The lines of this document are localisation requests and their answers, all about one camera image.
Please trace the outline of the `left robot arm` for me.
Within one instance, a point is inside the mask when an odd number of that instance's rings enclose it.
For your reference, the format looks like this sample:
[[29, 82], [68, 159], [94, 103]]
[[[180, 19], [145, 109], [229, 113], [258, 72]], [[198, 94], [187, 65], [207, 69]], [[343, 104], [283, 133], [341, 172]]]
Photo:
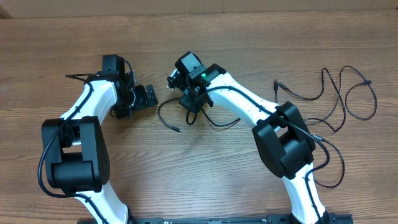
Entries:
[[54, 198], [75, 198], [92, 214], [93, 223], [134, 223], [110, 181], [110, 161], [101, 124], [107, 114], [130, 118], [158, 103], [152, 85], [136, 85], [134, 71], [123, 57], [104, 55], [96, 73], [72, 74], [84, 90], [61, 117], [41, 127], [43, 153], [37, 179]]

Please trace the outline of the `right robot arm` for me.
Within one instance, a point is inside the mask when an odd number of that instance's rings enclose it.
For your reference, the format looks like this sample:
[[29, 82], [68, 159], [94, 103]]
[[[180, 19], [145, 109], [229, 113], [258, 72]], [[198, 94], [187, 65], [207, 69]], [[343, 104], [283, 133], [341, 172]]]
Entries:
[[224, 68], [207, 67], [192, 52], [176, 61], [167, 81], [184, 93], [181, 105], [189, 113], [197, 114], [204, 104], [221, 105], [252, 129], [261, 161], [284, 182], [295, 223], [327, 222], [313, 179], [313, 151], [320, 140], [310, 134], [295, 105], [257, 96]]

